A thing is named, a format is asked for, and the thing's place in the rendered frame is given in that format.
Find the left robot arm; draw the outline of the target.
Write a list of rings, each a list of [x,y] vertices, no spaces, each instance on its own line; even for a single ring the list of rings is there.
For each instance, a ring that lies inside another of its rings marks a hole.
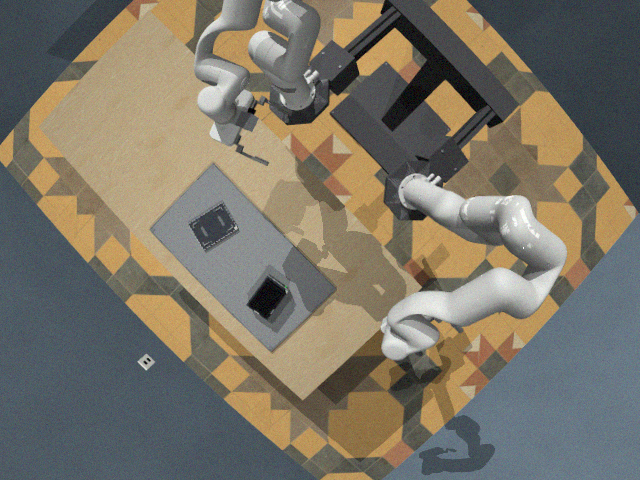
[[[528,265],[522,277],[498,267],[453,292],[421,291],[398,302],[387,315],[381,345],[382,353],[391,360],[402,360],[437,343],[438,329],[422,315],[461,327],[497,312],[516,319],[530,317],[548,296],[567,259],[564,242],[534,217],[527,198],[476,196],[465,200],[435,186],[442,179],[437,176],[430,182],[434,176],[407,176],[398,189],[402,205],[420,210],[469,242],[504,244]]]

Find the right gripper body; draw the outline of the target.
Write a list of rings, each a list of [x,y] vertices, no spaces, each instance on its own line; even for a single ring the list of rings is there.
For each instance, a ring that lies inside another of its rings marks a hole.
[[[247,112],[249,107],[251,107],[254,99],[255,98],[251,92],[243,90],[235,99],[234,104],[236,105],[236,108],[238,110]],[[235,141],[237,134],[240,134],[242,130],[242,128],[240,128],[241,127],[233,125],[231,123],[221,125],[214,121],[213,126],[210,130],[210,136],[212,139],[220,143],[223,143],[227,146],[233,146],[233,142]]]

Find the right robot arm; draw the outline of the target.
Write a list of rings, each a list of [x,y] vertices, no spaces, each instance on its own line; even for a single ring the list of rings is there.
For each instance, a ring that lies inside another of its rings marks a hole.
[[[218,124],[231,123],[251,132],[259,119],[254,115],[256,110],[244,112],[234,104],[247,87],[250,73],[245,67],[214,55],[213,47],[223,31],[255,28],[262,1],[224,0],[220,17],[201,35],[194,60],[195,76],[211,85],[198,95],[201,112]],[[313,80],[320,75],[315,71],[307,77],[312,72],[305,73],[320,31],[319,13],[302,0],[265,0],[262,17],[267,26],[288,41],[273,32],[259,31],[249,41],[249,56],[278,89],[283,105],[302,110],[313,102]]]

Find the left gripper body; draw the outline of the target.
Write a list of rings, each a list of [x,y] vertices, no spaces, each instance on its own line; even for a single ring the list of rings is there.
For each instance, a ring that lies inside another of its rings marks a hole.
[[[424,316],[426,319],[428,319],[428,321],[430,321],[430,320],[433,318],[433,317],[426,316],[426,315],[422,315],[422,316]],[[382,324],[381,324],[381,331],[382,331],[383,333],[385,332],[386,324],[387,324],[387,317],[385,317],[385,318],[382,320]]]

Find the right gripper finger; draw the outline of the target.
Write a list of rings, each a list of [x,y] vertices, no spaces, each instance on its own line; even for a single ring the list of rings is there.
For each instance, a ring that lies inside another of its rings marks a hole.
[[[252,160],[255,160],[255,161],[257,161],[257,162],[259,162],[259,163],[261,163],[261,164],[263,164],[263,165],[265,165],[265,166],[268,166],[268,164],[269,164],[269,162],[268,162],[268,161],[266,161],[266,160],[264,160],[264,159],[262,159],[262,158],[259,158],[259,157],[257,157],[257,156],[253,157],[253,156],[251,156],[251,155],[249,155],[249,154],[247,154],[247,153],[243,152],[243,148],[244,148],[244,146],[242,146],[242,145],[240,145],[240,144],[239,144],[239,141],[240,141],[241,137],[242,137],[241,135],[237,134],[236,139],[235,139],[235,141],[233,142],[234,144],[238,145],[238,146],[237,146],[237,149],[236,149],[236,151],[235,151],[235,152],[237,152],[237,153],[239,153],[239,154],[242,154],[242,155],[244,155],[244,156],[246,156],[246,157],[248,157],[248,158],[250,158],[250,159],[252,159]]]
[[[292,115],[292,113],[293,113],[293,111],[292,111],[292,110],[287,109],[287,108],[285,108],[285,107],[283,107],[283,106],[281,106],[281,105],[279,105],[279,104],[276,104],[276,103],[274,103],[274,102],[272,102],[272,101],[268,100],[268,99],[267,99],[266,97],[264,97],[264,96],[261,96],[261,97],[260,97],[260,99],[259,99],[259,101],[257,101],[257,100],[253,100],[253,102],[252,102],[252,104],[251,104],[251,107],[250,107],[250,108],[254,108],[254,109],[255,109],[255,107],[256,107],[256,105],[257,105],[257,104],[260,104],[260,105],[264,106],[264,104],[265,104],[265,103],[270,104],[270,105],[272,105],[272,106],[276,107],[276,108],[278,109],[278,111],[283,112],[283,113],[285,113],[285,114],[287,114],[287,115],[289,115],[289,116],[291,116],[291,115]]]

